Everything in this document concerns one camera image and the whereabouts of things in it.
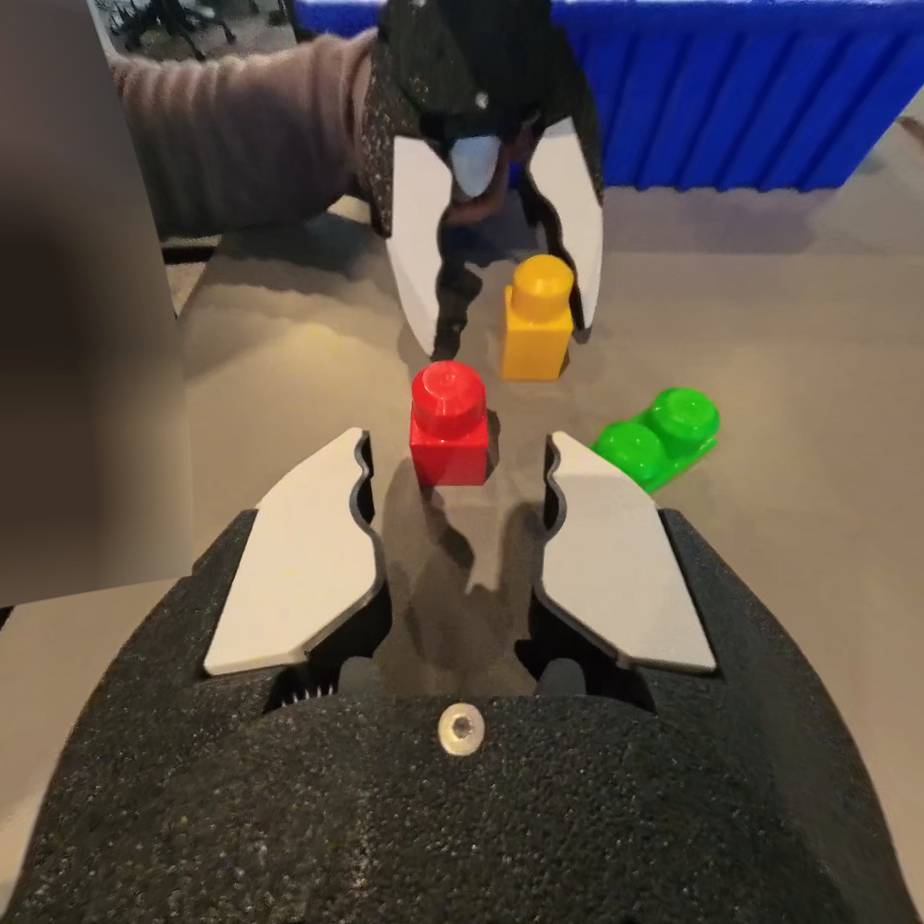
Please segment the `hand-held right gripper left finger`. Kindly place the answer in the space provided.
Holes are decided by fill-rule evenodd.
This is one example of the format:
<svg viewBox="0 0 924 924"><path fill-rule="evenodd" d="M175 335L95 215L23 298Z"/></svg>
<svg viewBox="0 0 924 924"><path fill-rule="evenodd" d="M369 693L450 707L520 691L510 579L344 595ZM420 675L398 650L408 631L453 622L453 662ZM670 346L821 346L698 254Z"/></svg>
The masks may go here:
<svg viewBox="0 0 924 924"><path fill-rule="evenodd" d="M204 657L208 676L285 667L309 653L385 586L372 515L372 441L347 429L260 500Z"/></svg>

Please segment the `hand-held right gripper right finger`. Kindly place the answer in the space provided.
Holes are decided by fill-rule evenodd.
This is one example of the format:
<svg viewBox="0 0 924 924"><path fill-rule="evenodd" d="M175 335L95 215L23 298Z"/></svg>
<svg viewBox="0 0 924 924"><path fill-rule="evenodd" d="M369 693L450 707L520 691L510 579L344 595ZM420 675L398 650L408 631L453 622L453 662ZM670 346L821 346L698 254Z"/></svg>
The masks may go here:
<svg viewBox="0 0 924 924"><path fill-rule="evenodd" d="M542 607L618 664L713 674L716 656L652 497L563 431L547 436L543 476Z"/></svg>

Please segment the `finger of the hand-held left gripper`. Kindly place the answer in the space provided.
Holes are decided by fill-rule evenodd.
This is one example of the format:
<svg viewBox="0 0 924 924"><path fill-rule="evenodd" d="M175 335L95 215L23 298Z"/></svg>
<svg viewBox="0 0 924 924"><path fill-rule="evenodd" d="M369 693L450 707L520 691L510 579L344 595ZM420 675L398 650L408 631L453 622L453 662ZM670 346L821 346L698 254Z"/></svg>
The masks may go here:
<svg viewBox="0 0 924 924"><path fill-rule="evenodd" d="M526 165L526 188L548 252L572 270L573 323L579 334L588 334L600 294L604 222L577 131L571 117L543 131Z"/></svg>
<svg viewBox="0 0 924 924"><path fill-rule="evenodd" d="M440 318L441 229L452 201L451 171L423 140L394 141L391 235L386 251L398 299L424 355L433 355Z"/></svg>

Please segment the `yellow tall one-stud block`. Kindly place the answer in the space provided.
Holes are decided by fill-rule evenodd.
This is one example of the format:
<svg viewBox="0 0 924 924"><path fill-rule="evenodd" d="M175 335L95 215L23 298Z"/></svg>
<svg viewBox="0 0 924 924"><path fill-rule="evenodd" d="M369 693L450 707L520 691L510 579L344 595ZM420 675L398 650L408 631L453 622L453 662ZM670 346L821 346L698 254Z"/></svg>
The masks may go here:
<svg viewBox="0 0 924 924"><path fill-rule="evenodd" d="M548 382L560 376L574 329L574 281L568 264L551 255L535 255L516 266L504 290L504 381Z"/></svg>

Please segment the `blue plastic bin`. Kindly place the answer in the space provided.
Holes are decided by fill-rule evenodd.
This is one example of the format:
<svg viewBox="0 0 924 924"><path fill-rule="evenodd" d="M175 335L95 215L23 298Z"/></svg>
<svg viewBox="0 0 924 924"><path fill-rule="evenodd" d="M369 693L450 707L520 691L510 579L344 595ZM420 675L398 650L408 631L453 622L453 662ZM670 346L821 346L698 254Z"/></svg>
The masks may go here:
<svg viewBox="0 0 924 924"><path fill-rule="evenodd" d="M922 89L922 2L548 2L607 187L844 185Z"/></svg>

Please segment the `red tall one-stud block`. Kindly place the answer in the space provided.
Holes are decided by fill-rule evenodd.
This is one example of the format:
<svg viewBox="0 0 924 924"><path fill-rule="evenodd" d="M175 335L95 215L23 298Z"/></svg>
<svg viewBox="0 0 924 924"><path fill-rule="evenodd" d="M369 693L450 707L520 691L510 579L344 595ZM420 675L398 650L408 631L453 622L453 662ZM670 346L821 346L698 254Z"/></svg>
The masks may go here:
<svg viewBox="0 0 924 924"><path fill-rule="evenodd" d="M490 435L479 374L457 360L433 362L411 384L410 454L423 487L479 487Z"/></svg>

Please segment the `person's left hand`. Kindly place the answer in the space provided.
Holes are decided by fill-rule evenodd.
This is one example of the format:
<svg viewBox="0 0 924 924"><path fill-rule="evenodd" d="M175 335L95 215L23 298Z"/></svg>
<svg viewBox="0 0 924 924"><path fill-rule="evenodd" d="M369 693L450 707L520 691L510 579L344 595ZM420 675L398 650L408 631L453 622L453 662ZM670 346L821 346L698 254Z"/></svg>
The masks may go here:
<svg viewBox="0 0 924 924"><path fill-rule="evenodd" d="M445 225L475 225L496 214L505 201L513 167L527 159L532 148L530 133L507 143L494 136L457 141L448 159L453 191Z"/></svg>

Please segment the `green flat two-stud block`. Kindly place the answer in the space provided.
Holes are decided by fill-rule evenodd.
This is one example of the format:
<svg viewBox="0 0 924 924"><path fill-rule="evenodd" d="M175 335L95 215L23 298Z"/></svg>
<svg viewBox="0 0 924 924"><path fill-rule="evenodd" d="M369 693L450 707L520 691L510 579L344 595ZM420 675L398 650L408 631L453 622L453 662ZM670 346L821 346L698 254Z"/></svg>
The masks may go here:
<svg viewBox="0 0 924 924"><path fill-rule="evenodd" d="M717 445L720 426L719 409L710 398L693 388L672 387L635 417L606 425L590 449L653 493L707 456Z"/></svg>

